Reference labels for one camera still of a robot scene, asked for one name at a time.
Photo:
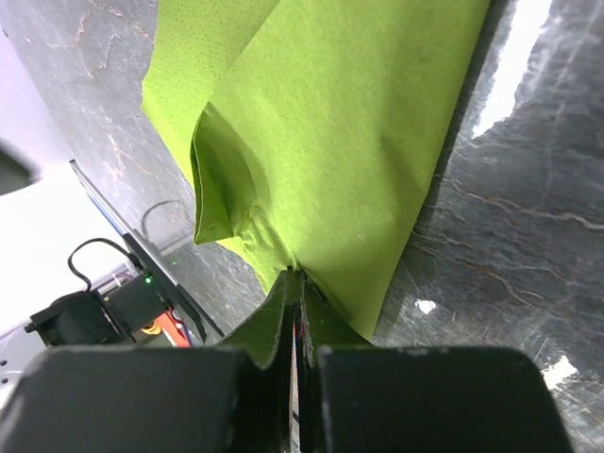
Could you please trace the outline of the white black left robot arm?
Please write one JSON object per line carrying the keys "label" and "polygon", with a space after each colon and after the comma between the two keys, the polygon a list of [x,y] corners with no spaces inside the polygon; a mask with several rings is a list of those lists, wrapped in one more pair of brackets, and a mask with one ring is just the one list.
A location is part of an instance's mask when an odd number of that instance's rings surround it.
{"label": "white black left robot arm", "polygon": [[26,333],[31,315],[85,289],[71,265],[96,289],[135,275],[112,243],[123,241],[92,201],[69,161],[46,168],[1,141],[1,397],[8,398],[44,343]]}

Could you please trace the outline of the green paper napkin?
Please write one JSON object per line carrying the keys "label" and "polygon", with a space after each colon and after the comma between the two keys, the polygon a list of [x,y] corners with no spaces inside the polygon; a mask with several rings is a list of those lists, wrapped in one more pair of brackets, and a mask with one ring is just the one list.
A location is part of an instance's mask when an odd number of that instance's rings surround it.
{"label": "green paper napkin", "polygon": [[162,1],[143,111],[217,242],[374,333],[486,1]]}

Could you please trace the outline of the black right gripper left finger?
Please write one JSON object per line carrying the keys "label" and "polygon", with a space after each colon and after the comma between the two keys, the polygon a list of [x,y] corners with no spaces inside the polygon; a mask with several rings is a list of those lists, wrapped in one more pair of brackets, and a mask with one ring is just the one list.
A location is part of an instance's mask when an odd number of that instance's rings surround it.
{"label": "black right gripper left finger", "polygon": [[64,346],[27,367],[5,452],[286,452],[294,273],[219,344]]}

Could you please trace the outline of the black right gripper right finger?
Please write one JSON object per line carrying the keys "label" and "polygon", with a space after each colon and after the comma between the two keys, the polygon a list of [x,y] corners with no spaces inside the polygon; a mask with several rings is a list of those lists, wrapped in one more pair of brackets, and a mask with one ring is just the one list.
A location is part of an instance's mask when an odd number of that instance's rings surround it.
{"label": "black right gripper right finger", "polygon": [[377,347],[302,276],[297,306],[305,452],[568,452],[545,381],[493,346]]}

